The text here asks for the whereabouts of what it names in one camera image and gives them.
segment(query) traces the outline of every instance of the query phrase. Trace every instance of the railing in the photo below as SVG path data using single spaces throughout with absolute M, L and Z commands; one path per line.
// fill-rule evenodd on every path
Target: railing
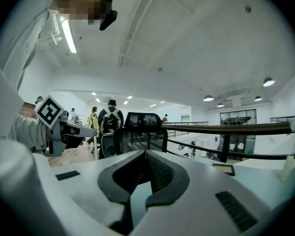
M 224 142 L 222 150 L 208 149 L 205 147 L 200 147 L 191 144 L 185 144 L 177 141 L 168 139 L 167 142 L 182 145 L 185 147 L 198 149 L 218 155 L 218 159 L 221 162 L 226 162 L 228 156 L 247 158 L 247 159 L 263 159 L 263 160 L 285 160 L 288 154 L 281 155 L 266 155 L 266 154 L 244 154 L 238 152 L 229 152 L 230 148 L 230 137 L 231 135 L 278 135 L 278 134 L 290 134 L 292 133 L 290 129 L 289 122 L 279 122 L 270 124 L 253 124 L 253 125 L 223 125 L 223 126 L 204 126 L 204 125 L 162 125 L 168 131 L 180 131 L 187 133 L 204 133 L 204 134 L 221 134 L 224 135 Z M 157 139 L 162 139 L 162 137 L 155 134 L 150 134 L 149 137 L 154 137 Z M 161 148 L 157 143 L 153 144 L 157 148 Z M 168 153 L 178 155 L 174 152 L 168 151 Z
M 295 116 L 271 117 L 270 122 L 286 122 L 292 120 L 294 117 Z
M 192 126 L 203 126 L 208 125 L 208 121 L 197 121 L 197 122 L 165 122 L 163 123 L 163 126 L 167 125 L 192 125 Z M 188 135 L 189 132 L 181 132 L 181 131 L 168 131 L 168 137 L 176 137 L 181 135 Z

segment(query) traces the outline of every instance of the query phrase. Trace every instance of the fluorescent light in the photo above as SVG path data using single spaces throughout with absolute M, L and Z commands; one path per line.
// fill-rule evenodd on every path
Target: fluorescent light
M 212 100 L 214 100 L 214 98 L 213 98 L 211 95 L 207 95 L 207 96 L 203 99 L 203 101 L 212 101 Z
M 61 16 L 60 20 L 61 20 L 61 25 L 62 25 L 62 29 L 64 32 L 64 36 L 67 40 L 70 51 L 72 53 L 77 53 L 77 49 L 75 49 L 75 45 L 73 42 L 71 30 L 70 30 L 69 20 L 63 16 Z
M 264 87 L 269 87 L 271 85 L 273 85 L 275 83 L 275 81 L 270 78 L 270 77 L 267 77 L 264 81 Z
M 262 98 L 260 96 L 257 96 L 255 99 L 255 101 L 260 101 L 260 100 L 262 100 Z

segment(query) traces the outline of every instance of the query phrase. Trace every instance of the white ceiling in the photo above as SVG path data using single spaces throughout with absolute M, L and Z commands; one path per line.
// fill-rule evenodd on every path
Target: white ceiling
M 167 106 L 169 104 L 168 102 L 160 103 L 159 100 L 144 99 L 144 98 L 138 98 L 134 96 L 131 99 L 127 99 L 129 95 L 117 95 L 117 94 L 96 93 L 96 92 L 95 92 L 96 95 L 93 95 L 91 92 L 81 92 L 81 91 L 72 91 L 71 93 L 77 96 L 79 99 L 89 104 L 93 104 L 94 106 L 97 106 L 98 108 L 104 108 L 110 99 L 114 99 L 119 108 L 129 108 L 129 109 L 138 109 L 138 110 L 154 110 L 159 107 Z
M 293 36 L 267 0 L 114 0 L 113 9 L 118 19 L 105 31 L 70 21 L 77 54 L 64 37 L 58 45 L 42 41 L 40 51 L 61 71 L 79 67 L 94 76 L 116 67 L 143 73 L 162 67 L 169 80 L 179 79 L 175 87 L 197 92 L 195 105 L 207 109 L 239 94 L 245 94 L 243 105 L 254 103 L 256 95 L 269 101 L 295 75 Z M 264 88 L 267 76 L 276 83 Z M 148 98 L 148 89 L 142 90 Z M 216 100 L 203 103 L 206 94 Z

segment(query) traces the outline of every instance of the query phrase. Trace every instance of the yellow jacket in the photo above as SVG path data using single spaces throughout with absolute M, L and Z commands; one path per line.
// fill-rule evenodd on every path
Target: yellow jacket
M 87 119 L 87 124 L 89 127 L 95 130 L 99 130 L 98 120 L 94 116 L 89 116 Z

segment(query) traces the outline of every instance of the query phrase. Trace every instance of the ceiling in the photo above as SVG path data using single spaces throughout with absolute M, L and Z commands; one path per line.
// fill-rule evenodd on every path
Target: ceiling
M 132 97 L 127 99 L 129 95 L 117 95 L 117 94 L 107 94 L 107 93 L 96 93 L 93 95 L 91 92 L 79 92 L 72 91 L 72 94 L 77 96 L 79 99 L 88 102 L 89 104 L 94 104 L 98 108 L 104 108 L 110 99 L 114 99 L 119 108 L 129 108 L 129 109 L 138 109 L 138 110 L 154 110 L 159 107 L 167 106 L 168 102 L 160 103 L 159 100 L 143 99 L 138 97 Z
M 79 67 L 94 76 L 129 67 L 157 76 L 161 67 L 168 80 L 179 80 L 176 87 L 196 92 L 195 105 L 207 109 L 219 102 L 231 106 L 227 97 L 234 95 L 244 95 L 242 105 L 254 103 L 257 95 L 269 101 L 295 75 L 295 40 L 267 0 L 114 0 L 113 9 L 118 19 L 105 31 L 98 30 L 99 23 L 70 21 L 77 54 L 69 51 L 61 26 L 63 39 L 57 45 L 40 41 L 40 52 L 58 70 Z M 52 25 L 49 19 L 45 34 Z M 268 76 L 276 83 L 264 88 Z M 148 98 L 147 88 L 142 90 Z M 206 94 L 216 100 L 202 102 Z

